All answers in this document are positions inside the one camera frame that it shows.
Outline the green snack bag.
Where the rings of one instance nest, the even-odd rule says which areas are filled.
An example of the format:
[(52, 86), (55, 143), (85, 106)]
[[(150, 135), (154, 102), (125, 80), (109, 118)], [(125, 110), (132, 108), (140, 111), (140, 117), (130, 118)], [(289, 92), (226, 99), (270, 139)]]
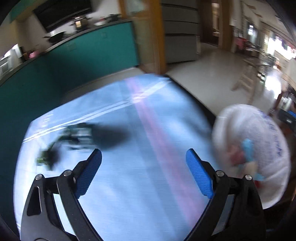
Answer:
[(69, 149), (91, 149), (95, 146), (93, 138), (94, 125), (89, 123), (78, 123), (66, 126), (59, 138)]

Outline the grey refrigerator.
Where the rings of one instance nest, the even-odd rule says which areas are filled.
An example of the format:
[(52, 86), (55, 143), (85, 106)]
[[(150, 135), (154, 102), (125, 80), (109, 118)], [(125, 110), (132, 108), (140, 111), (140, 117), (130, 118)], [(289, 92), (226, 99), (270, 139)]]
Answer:
[(165, 32), (166, 62), (180, 63), (197, 59), (200, 15), (197, 1), (161, 1)]

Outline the wooden stool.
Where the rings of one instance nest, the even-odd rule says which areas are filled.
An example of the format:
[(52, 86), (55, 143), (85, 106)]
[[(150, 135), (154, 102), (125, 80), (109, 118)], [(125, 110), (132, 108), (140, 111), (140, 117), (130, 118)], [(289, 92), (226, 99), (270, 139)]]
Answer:
[(255, 90), (258, 82), (261, 81), (262, 75), (266, 76), (271, 65), (257, 58), (246, 58), (243, 60), (244, 67), (240, 77), (231, 87), (232, 91), (240, 87), (249, 93), (247, 104), (251, 105), (255, 96)]

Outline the white bowl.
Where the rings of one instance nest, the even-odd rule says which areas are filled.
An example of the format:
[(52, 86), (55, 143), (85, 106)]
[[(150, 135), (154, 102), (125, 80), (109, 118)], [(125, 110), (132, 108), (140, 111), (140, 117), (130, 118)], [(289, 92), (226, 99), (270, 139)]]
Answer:
[(102, 26), (102, 25), (105, 25), (105, 24), (107, 24), (107, 21), (106, 20), (104, 20), (104, 21), (98, 21), (98, 22), (94, 23), (95, 26)]

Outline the blue plaid tablecloth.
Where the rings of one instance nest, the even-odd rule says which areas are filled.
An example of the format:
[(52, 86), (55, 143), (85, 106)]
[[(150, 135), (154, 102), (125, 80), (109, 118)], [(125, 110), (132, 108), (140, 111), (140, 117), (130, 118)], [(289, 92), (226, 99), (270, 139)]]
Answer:
[(60, 175), (93, 148), (57, 147), (52, 169), (40, 152), (69, 125), (89, 123), (102, 163), (79, 202), (104, 240), (184, 240), (205, 206), (185, 161), (188, 149), (217, 167), (212, 127), (195, 99), (175, 82), (152, 74), (106, 85), (34, 119), (16, 164), (14, 211), (21, 225), (37, 174)]

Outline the black wok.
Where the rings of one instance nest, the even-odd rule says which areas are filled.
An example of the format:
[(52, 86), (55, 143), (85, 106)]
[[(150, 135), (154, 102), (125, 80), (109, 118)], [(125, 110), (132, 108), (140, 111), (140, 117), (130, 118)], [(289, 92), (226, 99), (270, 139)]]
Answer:
[(56, 33), (55, 35), (52, 35), (52, 36), (44, 36), (44, 38), (52, 45), (60, 42), (63, 40), (64, 36), (65, 36), (65, 31), (62, 31), (62, 32), (59, 32), (59, 33)]

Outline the white lined trash bin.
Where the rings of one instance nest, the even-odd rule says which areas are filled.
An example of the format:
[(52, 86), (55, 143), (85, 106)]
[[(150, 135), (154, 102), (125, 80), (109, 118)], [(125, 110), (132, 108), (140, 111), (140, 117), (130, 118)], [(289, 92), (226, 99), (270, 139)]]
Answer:
[(258, 172), (264, 176), (257, 188), (264, 209), (270, 208), (283, 196), (291, 172), (287, 141), (273, 119), (255, 106), (233, 104), (217, 116), (212, 141), (217, 159), (224, 172), (232, 177), (243, 177), (245, 162), (241, 143), (253, 141)]

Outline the pink bowl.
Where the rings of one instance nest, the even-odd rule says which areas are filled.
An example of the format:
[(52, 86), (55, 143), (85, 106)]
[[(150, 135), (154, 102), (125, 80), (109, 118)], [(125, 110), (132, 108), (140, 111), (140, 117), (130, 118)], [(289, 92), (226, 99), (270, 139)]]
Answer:
[(39, 55), (39, 51), (33, 51), (31, 53), (28, 54), (30, 59), (33, 59), (35, 57), (37, 57)]

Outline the dark cooking pot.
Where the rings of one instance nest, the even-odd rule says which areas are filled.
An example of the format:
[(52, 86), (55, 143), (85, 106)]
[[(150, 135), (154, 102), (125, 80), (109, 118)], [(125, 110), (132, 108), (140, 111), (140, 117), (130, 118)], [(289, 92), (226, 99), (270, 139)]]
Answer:
[(111, 23), (111, 22), (116, 22), (116, 21), (119, 21), (121, 20), (121, 14), (110, 14), (106, 17), (106, 21), (108, 23)]

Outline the black range hood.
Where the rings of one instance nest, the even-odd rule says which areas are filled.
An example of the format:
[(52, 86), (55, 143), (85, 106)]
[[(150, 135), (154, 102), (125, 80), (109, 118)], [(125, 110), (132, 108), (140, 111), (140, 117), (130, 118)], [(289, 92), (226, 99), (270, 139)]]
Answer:
[(48, 0), (33, 10), (47, 33), (75, 17), (92, 12), (90, 0)]

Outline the steel stock pot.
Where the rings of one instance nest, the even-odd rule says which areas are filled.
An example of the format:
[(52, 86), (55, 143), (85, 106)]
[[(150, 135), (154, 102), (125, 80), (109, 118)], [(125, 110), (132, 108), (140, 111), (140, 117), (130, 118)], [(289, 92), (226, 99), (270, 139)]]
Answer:
[(85, 30), (89, 27), (89, 20), (91, 18), (88, 18), (86, 16), (79, 16), (74, 18), (74, 22), (71, 24), (71, 26), (74, 26), (76, 31)]

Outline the green lower cabinets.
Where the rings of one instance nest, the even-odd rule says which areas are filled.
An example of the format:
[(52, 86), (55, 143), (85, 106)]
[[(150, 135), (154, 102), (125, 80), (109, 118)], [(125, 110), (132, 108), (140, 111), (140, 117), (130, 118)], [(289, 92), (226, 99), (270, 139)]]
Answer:
[(97, 78), (138, 65), (131, 21), (78, 33), (20, 66), (1, 81), (1, 185), (11, 188), (29, 123), (62, 96)]

